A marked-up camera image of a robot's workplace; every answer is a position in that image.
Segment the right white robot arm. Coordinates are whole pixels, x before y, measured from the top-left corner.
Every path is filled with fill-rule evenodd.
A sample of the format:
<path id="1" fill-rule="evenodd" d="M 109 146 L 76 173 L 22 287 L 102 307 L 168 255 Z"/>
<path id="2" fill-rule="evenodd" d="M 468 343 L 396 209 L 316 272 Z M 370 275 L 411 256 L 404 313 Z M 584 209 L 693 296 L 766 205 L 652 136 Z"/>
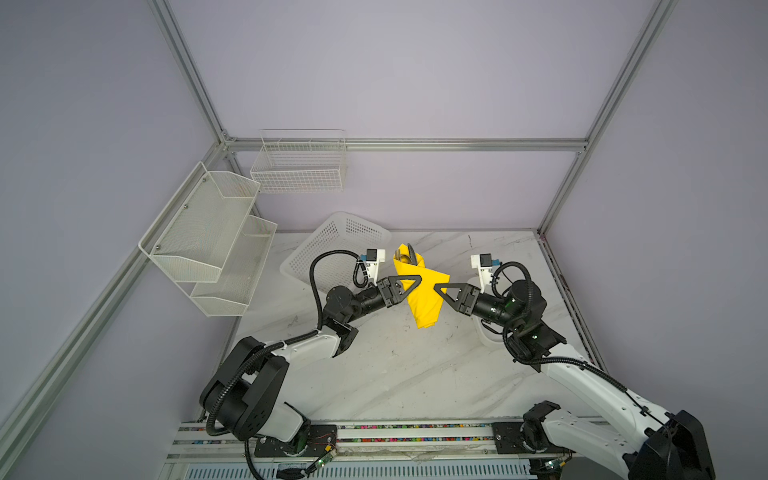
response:
<path id="1" fill-rule="evenodd" d="M 547 302 L 521 263 L 478 267 L 479 285 L 437 283 L 454 311 L 496 325 L 513 360 L 560 384 L 592 408 L 606 427 L 578 419 L 553 401 L 523 416 L 522 446 L 532 453 L 559 447 L 584 456 L 623 479 L 713 479 L 702 423 L 685 410 L 672 413 L 600 369 L 548 326 Z"/>

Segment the white rectangular plastic tray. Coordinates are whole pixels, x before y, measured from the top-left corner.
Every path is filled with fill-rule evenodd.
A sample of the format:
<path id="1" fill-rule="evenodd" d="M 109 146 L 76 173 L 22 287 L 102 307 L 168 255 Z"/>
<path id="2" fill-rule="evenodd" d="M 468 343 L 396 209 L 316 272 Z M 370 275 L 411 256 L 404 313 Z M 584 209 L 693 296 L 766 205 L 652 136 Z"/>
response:
<path id="1" fill-rule="evenodd" d="M 496 327 L 492 327 L 491 329 L 486 328 L 481 319 L 476 316 L 472 316 L 471 320 L 474 324 L 477 336 L 484 346 L 492 349 L 504 349 L 501 334 Z"/>

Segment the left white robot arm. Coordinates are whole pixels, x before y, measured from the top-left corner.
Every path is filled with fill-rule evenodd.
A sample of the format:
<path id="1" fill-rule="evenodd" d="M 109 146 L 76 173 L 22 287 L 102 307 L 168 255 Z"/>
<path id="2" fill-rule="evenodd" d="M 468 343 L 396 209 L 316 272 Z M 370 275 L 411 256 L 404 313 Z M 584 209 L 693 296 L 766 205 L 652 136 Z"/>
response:
<path id="1" fill-rule="evenodd" d="M 315 328 L 272 344 L 252 336 L 241 339 L 200 394 L 199 404 L 207 415 L 206 434 L 231 434 L 241 441 L 247 468 L 255 479 L 261 474 L 254 462 L 252 440 L 277 442 L 292 455 L 303 452 L 309 443 L 310 419 L 280 399 L 290 369 L 345 353 L 359 333 L 353 321 L 405 302 L 422 283 L 419 274 L 379 277 L 380 250 L 369 249 L 363 255 L 343 250 L 343 255 L 355 261 L 354 286 L 338 285 L 322 296 L 315 270 L 322 260 L 338 253 L 324 252 L 309 266 L 317 309 Z"/>

